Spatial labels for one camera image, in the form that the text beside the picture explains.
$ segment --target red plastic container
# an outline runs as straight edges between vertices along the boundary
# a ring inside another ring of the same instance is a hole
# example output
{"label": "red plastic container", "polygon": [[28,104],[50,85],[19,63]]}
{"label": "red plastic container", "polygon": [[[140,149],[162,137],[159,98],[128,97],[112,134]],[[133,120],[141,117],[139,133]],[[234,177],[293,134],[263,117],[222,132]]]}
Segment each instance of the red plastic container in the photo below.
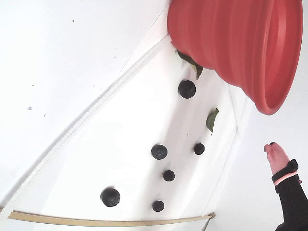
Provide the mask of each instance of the red plastic container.
{"label": "red plastic container", "polygon": [[303,33],[302,0],[173,0],[173,45],[241,87],[271,115],[293,82]]}

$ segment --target blueberry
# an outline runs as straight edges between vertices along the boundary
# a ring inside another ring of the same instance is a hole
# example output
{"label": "blueberry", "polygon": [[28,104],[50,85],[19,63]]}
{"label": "blueberry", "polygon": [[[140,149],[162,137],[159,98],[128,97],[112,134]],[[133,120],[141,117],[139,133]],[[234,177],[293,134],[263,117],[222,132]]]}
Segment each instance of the blueberry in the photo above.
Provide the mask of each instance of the blueberry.
{"label": "blueberry", "polygon": [[153,204],[152,204],[152,208],[155,212],[160,212],[164,209],[165,205],[164,205],[164,202],[162,201],[155,201]]}
{"label": "blueberry", "polygon": [[196,86],[190,80],[184,80],[179,84],[178,92],[183,98],[189,99],[196,94]]}
{"label": "blueberry", "polygon": [[168,150],[165,146],[157,144],[151,149],[151,154],[156,160],[162,160],[167,156]]}
{"label": "blueberry", "polygon": [[107,188],[101,193],[101,200],[107,207],[116,206],[120,202],[120,193],[113,188]]}
{"label": "blueberry", "polygon": [[165,181],[173,181],[175,178],[174,172],[171,170],[167,170],[163,173],[163,177]]}
{"label": "blueberry", "polygon": [[204,152],[205,147],[203,144],[198,143],[194,146],[193,150],[194,150],[194,153],[196,153],[196,155],[201,155]]}

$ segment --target white wall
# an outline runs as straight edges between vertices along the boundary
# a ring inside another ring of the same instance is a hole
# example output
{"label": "white wall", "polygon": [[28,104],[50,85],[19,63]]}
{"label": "white wall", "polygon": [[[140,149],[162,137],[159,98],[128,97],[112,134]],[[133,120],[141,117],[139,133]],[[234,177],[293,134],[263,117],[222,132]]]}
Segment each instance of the white wall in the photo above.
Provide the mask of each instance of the white wall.
{"label": "white wall", "polygon": [[283,222],[278,194],[263,146],[279,143],[299,164],[302,187],[308,194],[308,2],[304,4],[301,56],[291,91],[274,115],[253,109],[243,143],[208,231],[274,231]]}

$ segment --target white rope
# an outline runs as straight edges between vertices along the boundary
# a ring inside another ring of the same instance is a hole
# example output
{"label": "white rope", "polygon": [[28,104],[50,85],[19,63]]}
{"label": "white rope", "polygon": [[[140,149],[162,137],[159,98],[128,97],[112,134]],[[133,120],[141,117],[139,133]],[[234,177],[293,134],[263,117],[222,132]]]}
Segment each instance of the white rope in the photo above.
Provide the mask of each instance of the white rope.
{"label": "white rope", "polygon": [[45,154],[43,159],[35,166],[32,172],[27,176],[25,181],[19,186],[12,197],[4,206],[0,212],[0,221],[9,217],[13,212],[15,204],[18,202],[20,195],[26,190],[29,183],[33,178],[49,163],[51,157],[57,154],[57,151],[62,145],[68,141],[70,136],[74,134],[80,126],[86,122],[95,112],[98,112],[112,97],[115,96],[119,90],[124,87],[125,84],[135,76],[142,67],[149,63],[167,43],[171,42],[169,35],[165,35],[158,43],[156,43],[151,49],[149,49],[137,62],[135,62],[131,68],[129,68],[123,75],[121,75],[110,88],[100,95],[77,119],[76,122],[70,125],[65,131],[63,136],[59,136],[55,145]]}

